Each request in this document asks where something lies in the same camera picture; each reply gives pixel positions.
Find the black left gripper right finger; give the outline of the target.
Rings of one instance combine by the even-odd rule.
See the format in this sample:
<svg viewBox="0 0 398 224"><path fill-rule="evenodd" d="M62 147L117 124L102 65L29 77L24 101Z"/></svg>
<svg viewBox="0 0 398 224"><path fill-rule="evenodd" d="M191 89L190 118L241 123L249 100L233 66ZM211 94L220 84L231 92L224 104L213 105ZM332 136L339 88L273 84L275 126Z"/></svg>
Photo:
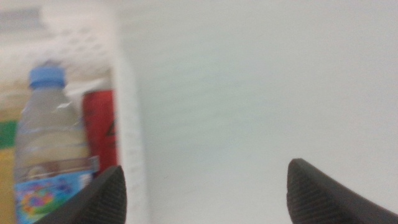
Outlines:
<svg viewBox="0 0 398 224"><path fill-rule="evenodd" d="M287 208L293 223L397 224L397 214L360 196L304 159L287 171Z"/></svg>

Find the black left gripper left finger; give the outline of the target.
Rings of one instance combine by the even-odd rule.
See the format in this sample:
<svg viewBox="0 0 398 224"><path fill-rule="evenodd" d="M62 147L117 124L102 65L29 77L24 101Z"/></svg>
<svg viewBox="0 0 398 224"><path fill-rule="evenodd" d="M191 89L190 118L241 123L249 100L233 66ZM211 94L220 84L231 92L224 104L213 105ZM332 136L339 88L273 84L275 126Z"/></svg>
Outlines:
<svg viewBox="0 0 398 224"><path fill-rule="evenodd" d="M126 215L124 171L112 166L36 224L124 224Z"/></svg>

